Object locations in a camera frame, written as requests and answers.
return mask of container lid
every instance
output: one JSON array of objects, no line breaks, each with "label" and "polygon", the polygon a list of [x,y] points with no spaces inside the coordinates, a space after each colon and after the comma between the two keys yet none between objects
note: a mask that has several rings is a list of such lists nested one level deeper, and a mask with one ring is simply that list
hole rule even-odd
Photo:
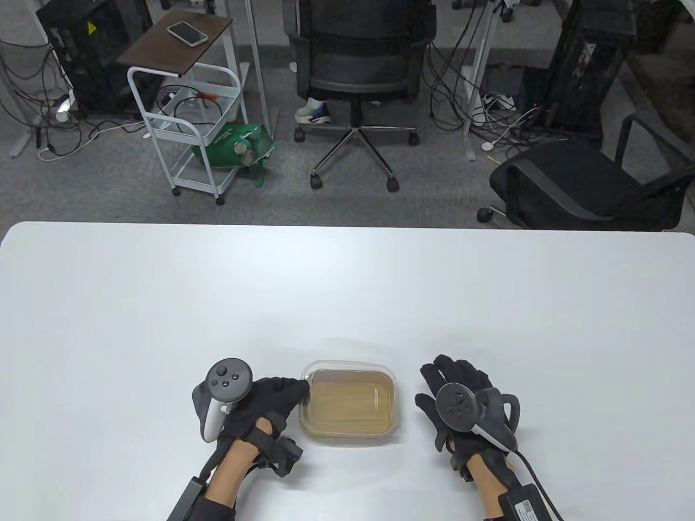
[{"label": "container lid", "polygon": [[304,371],[307,403],[299,418],[313,436],[378,438],[398,423],[395,376],[383,365],[317,361]]}]

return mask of person's foot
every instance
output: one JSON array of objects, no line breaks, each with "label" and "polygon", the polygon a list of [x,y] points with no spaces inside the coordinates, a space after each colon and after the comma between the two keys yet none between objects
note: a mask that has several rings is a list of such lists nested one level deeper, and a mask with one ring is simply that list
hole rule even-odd
[{"label": "person's foot", "polygon": [[328,113],[328,105],[325,101],[309,98],[306,106],[295,112],[297,123],[330,123],[331,115]]}]

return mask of power adapter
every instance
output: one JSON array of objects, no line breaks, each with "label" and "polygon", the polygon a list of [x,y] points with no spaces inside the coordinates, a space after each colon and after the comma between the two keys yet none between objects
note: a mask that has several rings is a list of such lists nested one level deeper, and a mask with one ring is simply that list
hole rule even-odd
[{"label": "power adapter", "polygon": [[533,483],[513,488],[498,498],[505,521],[553,521]]}]

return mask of hand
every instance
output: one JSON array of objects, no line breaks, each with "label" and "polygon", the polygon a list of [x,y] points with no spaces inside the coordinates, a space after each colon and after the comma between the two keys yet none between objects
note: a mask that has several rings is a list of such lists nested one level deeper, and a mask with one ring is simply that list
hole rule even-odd
[{"label": "hand", "polygon": [[[294,378],[257,380],[253,383],[249,394],[227,415],[220,438],[244,438],[254,428],[256,421],[259,418],[266,418],[268,413],[276,413],[286,421],[292,410],[307,396],[309,396],[309,383],[306,380]],[[283,426],[274,424],[271,433],[273,438],[277,439],[283,430]]]},{"label": "hand", "polygon": [[[458,360],[454,362],[443,354],[437,356],[434,359],[434,363],[423,365],[420,373],[425,377],[425,381],[434,396],[436,396],[444,384],[451,382],[462,383],[473,393],[492,387],[490,378],[483,371],[475,369],[468,361]],[[472,481],[473,479],[466,469],[466,464],[473,455],[488,449],[499,451],[490,442],[477,434],[453,431],[439,416],[433,397],[423,393],[418,394],[415,396],[415,405],[423,410],[437,430],[434,441],[436,449],[441,452],[442,447],[446,444],[448,451],[454,455],[452,457],[452,466],[455,467],[455,470],[461,472],[466,481]]]}]

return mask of black office chair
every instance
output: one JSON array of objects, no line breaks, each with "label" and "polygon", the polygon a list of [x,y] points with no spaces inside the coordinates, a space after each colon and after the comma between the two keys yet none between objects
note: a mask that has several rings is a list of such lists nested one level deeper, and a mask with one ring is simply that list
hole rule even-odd
[{"label": "black office chair", "polygon": [[[687,161],[687,166],[645,184],[621,166],[632,122]],[[623,120],[615,161],[581,140],[540,144],[497,167],[490,186],[506,212],[489,206],[478,222],[494,213],[517,226],[545,230],[661,231],[675,228],[688,185],[695,176],[695,150],[660,122],[643,115]]]},{"label": "black office chair", "polygon": [[297,56],[297,93],[303,98],[350,102],[350,125],[301,124],[295,141],[313,127],[344,131],[343,137],[318,162],[311,187],[323,187],[318,170],[348,141],[359,137],[389,174],[386,188],[397,192],[398,181],[364,131],[410,132],[415,128],[362,124],[365,101],[413,100],[420,91],[425,47],[436,35],[436,8],[430,0],[283,0],[285,33]]}]

